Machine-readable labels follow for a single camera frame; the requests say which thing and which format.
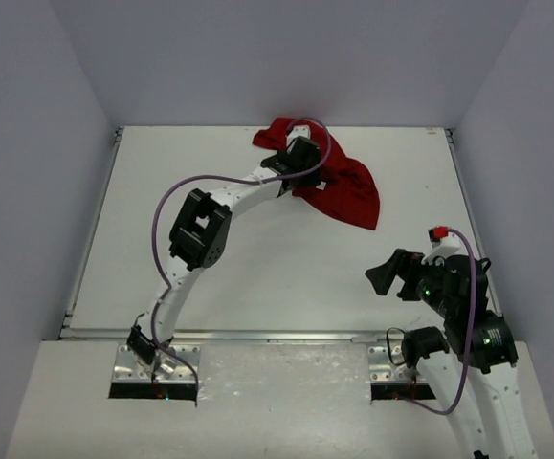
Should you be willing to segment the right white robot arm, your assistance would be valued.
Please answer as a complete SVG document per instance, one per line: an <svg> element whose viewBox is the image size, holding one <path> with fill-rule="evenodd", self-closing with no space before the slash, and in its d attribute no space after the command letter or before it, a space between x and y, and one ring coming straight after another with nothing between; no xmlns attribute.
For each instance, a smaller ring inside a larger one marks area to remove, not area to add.
<svg viewBox="0 0 554 459"><path fill-rule="evenodd" d="M505 318L487 307L489 259L464 254L425 260L397 249L366 271L375 293L422 301L443 326L407 331L403 364L428 384L465 458L536 458L539 453L524 414L519 355Z"/></svg>

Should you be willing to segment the red t-shirt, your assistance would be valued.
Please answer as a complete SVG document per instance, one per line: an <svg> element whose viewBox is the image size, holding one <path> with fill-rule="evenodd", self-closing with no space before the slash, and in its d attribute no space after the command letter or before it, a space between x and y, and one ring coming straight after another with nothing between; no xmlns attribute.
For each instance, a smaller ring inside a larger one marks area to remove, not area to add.
<svg viewBox="0 0 554 459"><path fill-rule="evenodd" d="M299 125L310 127L310 138L317 143L327 161L321 166L321 183L317 186L297 188L293 195L326 216L340 222L375 230L379 221L380 197L368 168L349 158L333 135L313 121L293 118L276 118L272 124L257 131L252 144L269 150L286 146L290 131Z"/></svg>

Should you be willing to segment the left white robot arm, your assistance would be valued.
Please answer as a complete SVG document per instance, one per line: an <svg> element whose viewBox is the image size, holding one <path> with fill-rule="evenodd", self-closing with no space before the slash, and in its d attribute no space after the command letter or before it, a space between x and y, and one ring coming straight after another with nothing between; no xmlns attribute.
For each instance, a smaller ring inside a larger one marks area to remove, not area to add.
<svg viewBox="0 0 554 459"><path fill-rule="evenodd" d="M153 261L164 288L156 294L152 308L134 321L127 346L149 371L167 355L185 363L168 349L175 325L191 288L206 269L225 252L232 221L251 208L274 200L297 187L315 186L320 168L329 158L332 141L324 150L311 139L297 136L283 150L264 159L245 178L200 175L172 186L159 201L151 224ZM169 232L168 258L160 261L158 224L167 199L179 187L201 180L227 182L227 186L192 190L186 197Z"/></svg>

